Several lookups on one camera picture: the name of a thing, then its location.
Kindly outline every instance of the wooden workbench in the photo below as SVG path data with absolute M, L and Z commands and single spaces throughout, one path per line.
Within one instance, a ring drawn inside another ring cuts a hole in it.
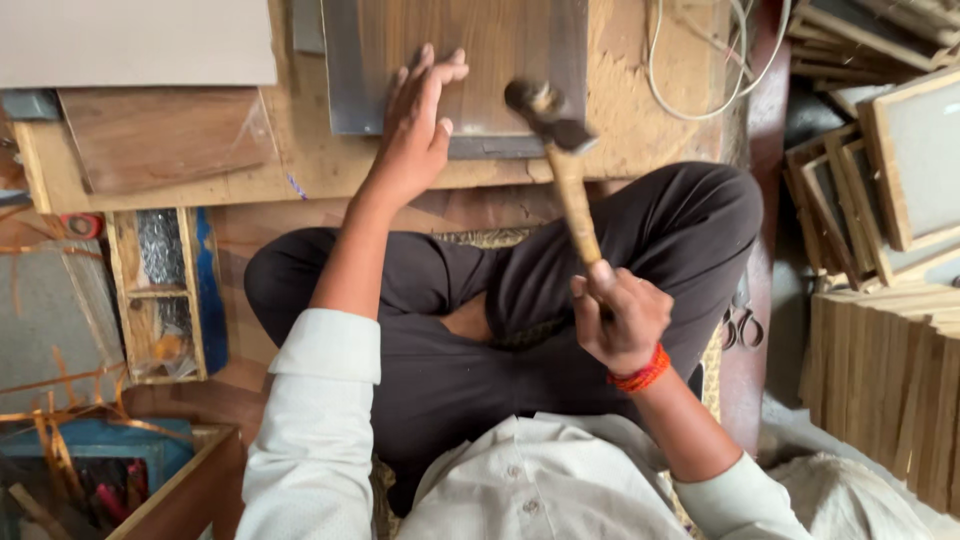
M 262 88 L 278 161 L 134 194 L 88 194 L 65 123 L 16 123 L 37 210 L 67 213 L 299 199 L 288 175 L 312 199 L 352 195 L 370 168 L 378 139 L 330 133 L 324 58 L 293 54 L 288 4 L 289 0 L 270 0 L 278 82 Z M 722 117 L 678 120 L 650 94 L 644 68 L 646 5 L 642 0 L 589 2 L 588 122 L 601 135 L 587 157 L 590 179 L 636 177 L 670 162 L 720 156 Z M 722 100 L 723 57 L 670 11 L 663 20 L 657 55 L 660 91 L 680 110 L 703 112 Z M 698 7 L 691 13 L 710 34 L 726 35 L 725 5 Z M 435 187 L 549 180 L 549 169 L 540 160 L 456 161 Z

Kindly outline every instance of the man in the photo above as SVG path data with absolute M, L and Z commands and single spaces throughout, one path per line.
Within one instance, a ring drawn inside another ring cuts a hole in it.
M 247 294 L 282 348 L 239 537 L 369 538 L 376 452 L 403 538 L 685 537 L 664 458 L 708 536 L 808 538 L 685 384 L 755 241 L 753 179 L 673 165 L 594 205 L 615 271 L 579 267 L 563 222 L 499 251 L 389 233 L 445 166 L 437 102 L 467 73 L 462 50 L 434 64 L 426 45 L 397 75 L 343 228 L 286 234 L 251 261 Z M 575 326 L 529 350 L 486 343 L 571 311 Z

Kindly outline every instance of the white shirt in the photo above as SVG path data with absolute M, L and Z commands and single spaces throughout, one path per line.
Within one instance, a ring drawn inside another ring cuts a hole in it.
M 237 538 L 371 538 L 379 325 L 308 309 L 271 372 Z M 686 538 L 662 466 L 650 437 L 619 416 L 510 417 L 431 465 L 399 538 Z M 811 538 L 786 490 L 745 454 L 714 479 L 674 486 L 709 538 Z

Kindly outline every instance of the orange thread bracelet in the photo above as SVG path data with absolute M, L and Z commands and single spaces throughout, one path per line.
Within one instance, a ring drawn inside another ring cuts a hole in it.
M 663 349 L 663 345 L 657 342 L 657 349 L 654 355 L 647 362 L 647 365 L 636 370 L 633 374 L 626 377 L 619 377 L 613 373 L 607 374 L 607 382 L 614 384 L 620 390 L 631 394 L 638 392 L 647 386 L 653 384 L 654 380 L 660 378 L 660 375 L 666 371 L 670 365 L 670 356 Z

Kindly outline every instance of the dark trousers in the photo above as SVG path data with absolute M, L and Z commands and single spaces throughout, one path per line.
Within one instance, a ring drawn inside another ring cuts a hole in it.
M 662 343 L 688 378 L 756 240 L 762 218 L 756 181 L 724 165 L 679 163 L 590 211 L 603 256 L 674 298 Z M 306 309 L 336 234 L 321 228 L 285 234 L 247 267 L 247 297 L 277 346 Z M 382 379 L 371 422 L 373 450 L 396 472 L 389 494 L 396 514 L 409 512 L 437 456 L 510 415 L 615 413 L 639 421 L 629 398 L 606 384 L 604 366 L 577 345 L 568 287 L 574 274 L 584 268 L 563 220 L 501 250 L 390 234 L 378 315 Z M 508 352 L 454 335 L 436 318 L 485 290 L 497 337 L 564 322 L 539 345 Z

